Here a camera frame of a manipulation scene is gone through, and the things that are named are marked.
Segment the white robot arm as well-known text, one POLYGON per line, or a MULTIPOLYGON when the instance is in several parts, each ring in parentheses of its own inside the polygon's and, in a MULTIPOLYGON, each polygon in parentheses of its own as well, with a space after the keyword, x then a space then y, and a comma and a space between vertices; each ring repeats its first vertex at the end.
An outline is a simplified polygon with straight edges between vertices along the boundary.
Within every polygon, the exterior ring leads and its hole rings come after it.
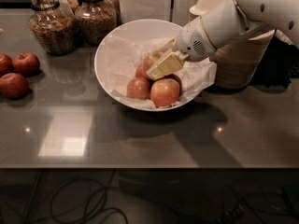
POLYGON ((167 42, 146 74, 153 80, 201 62, 217 49, 278 29, 299 46, 299 0, 223 0, 167 42))

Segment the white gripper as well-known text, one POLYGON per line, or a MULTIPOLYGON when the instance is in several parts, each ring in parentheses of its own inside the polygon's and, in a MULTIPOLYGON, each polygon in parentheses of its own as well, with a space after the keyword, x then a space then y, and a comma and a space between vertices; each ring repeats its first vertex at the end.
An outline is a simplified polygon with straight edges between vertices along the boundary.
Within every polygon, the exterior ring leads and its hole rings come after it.
POLYGON ((146 71, 146 75, 152 80, 158 80, 182 69, 184 59, 177 50, 188 62, 201 62, 216 52, 201 17, 186 24, 177 38, 171 38, 159 48, 165 54, 146 71))

